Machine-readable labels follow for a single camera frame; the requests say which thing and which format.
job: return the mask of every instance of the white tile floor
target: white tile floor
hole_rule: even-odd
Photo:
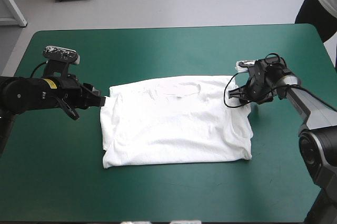
[[[293,23],[303,2],[303,0],[15,1],[25,15],[28,26],[0,27],[0,72],[3,69],[4,76],[14,74],[32,35],[39,30]],[[336,38],[327,44],[330,56],[335,62]]]

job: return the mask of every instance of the folded shirt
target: folded shirt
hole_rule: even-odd
[[[251,159],[250,105],[227,108],[232,76],[179,76],[110,87],[103,166]],[[237,85],[232,81],[228,90]],[[239,105],[237,99],[226,103]]]

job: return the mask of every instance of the robotic arm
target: robotic arm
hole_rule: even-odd
[[[68,73],[70,64],[80,63],[80,56],[71,49],[47,46],[47,58],[41,78],[0,77],[0,156],[11,133],[15,116],[27,110],[61,108],[73,120],[80,116],[76,108],[104,106],[105,97],[90,84],[81,84]]]
[[[299,129],[302,158],[313,179],[321,187],[304,223],[337,223],[337,111],[301,86],[301,81],[275,53],[255,62],[238,63],[249,73],[247,83],[229,91],[242,105],[271,102],[278,95],[287,98],[303,119]]]

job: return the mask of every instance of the black pants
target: black pants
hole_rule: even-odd
[[[304,0],[295,23],[314,25],[322,42],[327,41],[337,32],[337,18],[326,11],[318,0]]]

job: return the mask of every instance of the person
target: person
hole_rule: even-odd
[[[337,0],[304,0],[295,23],[314,25],[326,42],[337,32]]]

